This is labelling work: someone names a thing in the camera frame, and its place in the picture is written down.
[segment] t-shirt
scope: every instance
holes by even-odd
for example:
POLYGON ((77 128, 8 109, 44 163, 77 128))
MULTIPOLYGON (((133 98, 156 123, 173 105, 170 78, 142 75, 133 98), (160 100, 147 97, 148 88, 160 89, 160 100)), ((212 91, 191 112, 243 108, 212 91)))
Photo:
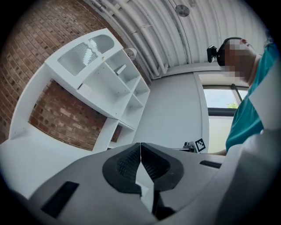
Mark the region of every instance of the t-shirt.
POLYGON ((249 100, 249 96, 265 78, 278 57, 279 51, 276 44, 268 45, 259 61, 254 82, 234 114, 231 130, 225 144, 227 152, 230 147, 244 143, 248 137, 259 134, 263 130, 263 124, 249 100))

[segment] round ceiling fixture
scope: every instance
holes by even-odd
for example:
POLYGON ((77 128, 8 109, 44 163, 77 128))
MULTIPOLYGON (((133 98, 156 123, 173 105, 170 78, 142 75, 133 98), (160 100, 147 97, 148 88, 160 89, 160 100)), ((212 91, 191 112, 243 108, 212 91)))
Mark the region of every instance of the round ceiling fixture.
POLYGON ((189 8, 185 5, 177 5, 176 13, 181 17, 187 17, 190 13, 189 8))

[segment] white ceiling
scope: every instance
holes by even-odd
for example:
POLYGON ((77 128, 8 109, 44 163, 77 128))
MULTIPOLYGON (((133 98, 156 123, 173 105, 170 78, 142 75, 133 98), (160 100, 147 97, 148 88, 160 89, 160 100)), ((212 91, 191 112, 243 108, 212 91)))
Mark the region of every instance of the white ceiling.
POLYGON ((112 4, 121 16, 126 19, 134 31, 120 19, 120 15, 114 14, 108 7, 107 11, 123 28, 116 26, 110 17, 100 13, 119 33, 128 46, 134 42, 138 48, 138 54, 142 56, 141 65, 147 73, 154 73, 154 64, 157 68, 160 64, 168 64, 169 68, 207 62, 206 49, 210 45, 217 48, 222 42, 231 36, 245 38, 255 50, 262 54, 265 42, 263 23, 244 2, 239 0, 121 0, 129 7, 129 11, 137 18, 139 24, 129 16, 128 8, 120 7, 114 0, 99 0, 103 5, 112 4), (176 5, 185 5, 190 14, 187 17, 179 17, 175 13, 176 5), (153 44, 156 46, 160 60, 156 58, 155 51, 148 44, 141 32, 145 27, 153 44), (136 36, 146 45, 147 52, 136 41, 136 36))

